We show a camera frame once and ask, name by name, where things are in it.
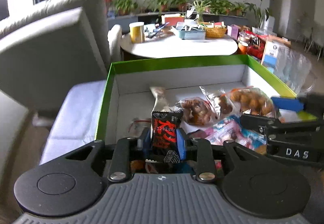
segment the gray sofa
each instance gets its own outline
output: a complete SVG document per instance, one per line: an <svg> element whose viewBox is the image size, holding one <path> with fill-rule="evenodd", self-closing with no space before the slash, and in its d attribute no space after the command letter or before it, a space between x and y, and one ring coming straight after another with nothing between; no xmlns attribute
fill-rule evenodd
<svg viewBox="0 0 324 224"><path fill-rule="evenodd" d="M104 0L46 0L0 21L0 90L30 110L59 110L76 84L110 67Z"/></svg>

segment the metal screw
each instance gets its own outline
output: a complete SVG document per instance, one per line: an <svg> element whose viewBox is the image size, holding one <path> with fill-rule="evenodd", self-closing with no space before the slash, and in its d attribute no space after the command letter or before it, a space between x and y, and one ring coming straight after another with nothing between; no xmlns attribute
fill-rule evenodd
<svg viewBox="0 0 324 224"><path fill-rule="evenodd" d="M215 175L211 172L204 172L204 173L201 173L199 175L199 178L201 180L207 180L207 181L210 181L210 180L213 180L215 178Z"/></svg>
<svg viewBox="0 0 324 224"><path fill-rule="evenodd" d="M270 140L276 139L276 135L275 135L275 134L271 134L271 135L269 135L268 138L269 138Z"/></svg>
<svg viewBox="0 0 324 224"><path fill-rule="evenodd" d="M114 172L110 175L110 178L112 180L123 180L124 178L126 178L126 174L123 172Z"/></svg>

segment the plastic basket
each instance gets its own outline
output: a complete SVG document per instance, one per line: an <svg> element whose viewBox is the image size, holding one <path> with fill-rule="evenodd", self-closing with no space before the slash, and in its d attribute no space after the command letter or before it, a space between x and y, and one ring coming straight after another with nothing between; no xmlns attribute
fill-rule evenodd
<svg viewBox="0 0 324 224"><path fill-rule="evenodd" d="M227 28L207 28L202 26L206 30L206 37L221 38L225 35Z"/></svg>

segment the black snack package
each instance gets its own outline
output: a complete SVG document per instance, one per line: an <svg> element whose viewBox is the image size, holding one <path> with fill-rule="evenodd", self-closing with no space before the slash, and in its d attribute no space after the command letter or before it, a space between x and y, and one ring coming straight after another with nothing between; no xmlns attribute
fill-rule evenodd
<svg viewBox="0 0 324 224"><path fill-rule="evenodd" d="M183 111L152 112L152 155L151 159L177 164L180 161L176 129L181 123Z"/></svg>

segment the oval table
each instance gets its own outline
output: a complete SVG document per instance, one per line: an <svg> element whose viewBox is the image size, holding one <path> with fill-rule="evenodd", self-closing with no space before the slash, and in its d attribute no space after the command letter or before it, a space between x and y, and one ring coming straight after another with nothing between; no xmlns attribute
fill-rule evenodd
<svg viewBox="0 0 324 224"><path fill-rule="evenodd" d="M145 42L140 44L132 44L130 35L126 34L120 41L120 47L142 58L232 55L238 49L237 43L228 35L205 40L182 40L173 34L153 40L145 38Z"/></svg>

